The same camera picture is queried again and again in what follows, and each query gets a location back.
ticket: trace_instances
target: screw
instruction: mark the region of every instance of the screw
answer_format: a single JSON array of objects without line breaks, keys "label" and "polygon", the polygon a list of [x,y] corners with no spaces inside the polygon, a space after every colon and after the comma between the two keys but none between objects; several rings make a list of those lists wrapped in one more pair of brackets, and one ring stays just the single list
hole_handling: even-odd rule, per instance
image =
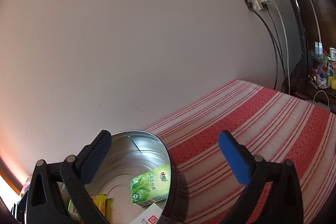
[{"label": "screw", "polygon": [[76,156],[70,155],[70,156],[67,157],[67,162],[74,162],[75,159],[76,159]]},{"label": "screw", "polygon": [[38,160],[36,163],[36,166],[42,166],[44,163],[44,160]]},{"label": "screw", "polygon": [[286,165],[288,166],[292,166],[293,162],[291,160],[285,160]]},{"label": "screw", "polygon": [[254,160],[255,160],[256,162],[262,162],[262,161],[264,160],[264,158],[263,158],[262,156],[260,156],[260,155],[255,155],[255,156],[254,156]]}]

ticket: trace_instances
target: power outlet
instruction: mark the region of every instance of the power outlet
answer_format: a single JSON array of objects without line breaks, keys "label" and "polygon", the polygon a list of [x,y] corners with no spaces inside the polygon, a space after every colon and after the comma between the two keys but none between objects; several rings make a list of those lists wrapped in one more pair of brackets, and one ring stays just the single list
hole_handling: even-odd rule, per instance
[{"label": "power outlet", "polygon": [[252,6],[254,10],[265,10],[260,0],[252,0]]}]

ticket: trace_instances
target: wall socket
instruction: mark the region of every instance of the wall socket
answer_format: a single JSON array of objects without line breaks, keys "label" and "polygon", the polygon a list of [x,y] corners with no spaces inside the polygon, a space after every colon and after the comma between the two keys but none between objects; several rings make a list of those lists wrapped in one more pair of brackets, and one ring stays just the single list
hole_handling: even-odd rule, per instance
[{"label": "wall socket", "polygon": [[264,10],[260,0],[245,0],[246,5],[253,10]]}]

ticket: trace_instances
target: red and white striped fabric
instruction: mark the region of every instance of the red and white striped fabric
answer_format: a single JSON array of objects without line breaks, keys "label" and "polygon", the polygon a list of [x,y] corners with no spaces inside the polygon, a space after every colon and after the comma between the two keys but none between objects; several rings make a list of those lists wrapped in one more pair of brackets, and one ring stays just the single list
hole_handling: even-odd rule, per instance
[{"label": "red and white striped fabric", "polygon": [[[336,182],[335,115],[295,97],[235,80],[148,129],[165,143],[188,181],[187,224],[219,223],[243,190],[218,148],[222,130],[229,130],[251,154],[267,161],[293,160],[304,222],[310,223]],[[256,208],[250,221],[260,210]]]}]

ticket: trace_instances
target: white card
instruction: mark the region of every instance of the white card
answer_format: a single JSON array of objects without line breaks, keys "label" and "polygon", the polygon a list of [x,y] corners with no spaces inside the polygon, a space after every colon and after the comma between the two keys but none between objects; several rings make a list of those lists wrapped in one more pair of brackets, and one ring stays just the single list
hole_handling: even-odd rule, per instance
[{"label": "white card", "polygon": [[162,214],[162,209],[153,203],[130,224],[155,224]]}]

